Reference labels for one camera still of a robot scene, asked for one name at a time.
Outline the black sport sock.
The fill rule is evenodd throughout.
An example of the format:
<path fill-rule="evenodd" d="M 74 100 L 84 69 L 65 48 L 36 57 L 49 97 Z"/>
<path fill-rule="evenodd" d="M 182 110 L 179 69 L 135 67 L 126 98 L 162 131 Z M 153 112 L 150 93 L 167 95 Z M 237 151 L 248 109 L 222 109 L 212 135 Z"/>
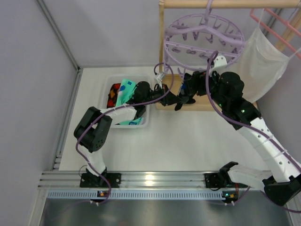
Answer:
<path fill-rule="evenodd" d="M 196 100 L 193 98 L 197 92 L 195 86 L 194 78 L 192 75 L 185 73 L 184 79 L 182 81 L 180 91 L 178 92 L 178 97 L 181 99 L 179 103 L 176 104 L 174 110 L 178 111 L 182 108 L 184 104 L 193 104 Z"/>

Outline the red yellow argyle sock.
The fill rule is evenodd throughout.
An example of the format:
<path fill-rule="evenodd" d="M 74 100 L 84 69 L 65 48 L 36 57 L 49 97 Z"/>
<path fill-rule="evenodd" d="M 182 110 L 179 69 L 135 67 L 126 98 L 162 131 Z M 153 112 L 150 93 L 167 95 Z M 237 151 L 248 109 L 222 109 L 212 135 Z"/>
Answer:
<path fill-rule="evenodd" d="M 120 86 L 121 83 L 114 83 L 111 86 L 108 94 L 107 108 L 112 108 L 116 106 Z"/>

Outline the purple round clip hanger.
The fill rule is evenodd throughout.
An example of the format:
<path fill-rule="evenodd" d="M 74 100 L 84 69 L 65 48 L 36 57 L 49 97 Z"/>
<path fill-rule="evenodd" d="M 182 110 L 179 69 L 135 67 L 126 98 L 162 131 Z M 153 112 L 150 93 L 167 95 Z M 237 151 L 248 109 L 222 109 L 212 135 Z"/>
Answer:
<path fill-rule="evenodd" d="M 164 29 L 162 43 L 163 70 L 174 64 L 185 70 L 205 70 L 214 51 L 226 57 L 228 65 L 242 54 L 246 39 L 232 21 L 212 13 L 212 1 L 204 13 L 189 14 L 173 21 Z"/>

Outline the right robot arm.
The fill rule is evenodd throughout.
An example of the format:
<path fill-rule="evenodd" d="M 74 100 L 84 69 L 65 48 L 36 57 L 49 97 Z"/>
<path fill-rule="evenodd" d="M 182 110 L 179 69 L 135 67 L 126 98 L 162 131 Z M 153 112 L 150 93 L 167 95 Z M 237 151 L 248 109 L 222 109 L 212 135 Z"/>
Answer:
<path fill-rule="evenodd" d="M 301 191 L 301 165 L 274 138 L 259 110 L 243 98 L 244 82 L 233 72 L 207 76 L 195 71 L 183 77 L 182 92 L 189 98 L 208 96 L 217 113 L 242 135 L 268 166 L 251 169 L 231 161 L 220 168 L 220 186 L 244 184 L 262 191 L 276 205 L 284 206 Z"/>

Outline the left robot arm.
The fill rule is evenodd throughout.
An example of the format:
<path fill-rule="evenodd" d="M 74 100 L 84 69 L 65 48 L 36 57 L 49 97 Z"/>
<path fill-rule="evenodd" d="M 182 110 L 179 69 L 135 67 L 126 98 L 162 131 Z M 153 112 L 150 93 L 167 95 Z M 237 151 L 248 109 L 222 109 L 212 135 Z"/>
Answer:
<path fill-rule="evenodd" d="M 77 140 L 76 151 L 87 163 L 85 182 L 100 186 L 108 181 L 101 148 L 110 128 L 141 118 L 146 106 L 154 103 L 169 106 L 181 104 L 182 100 L 166 84 L 156 84 L 151 89 L 148 82 L 141 81 L 137 84 L 121 84 L 116 104 L 106 108 L 104 112 L 94 106 L 87 109 L 73 133 Z"/>

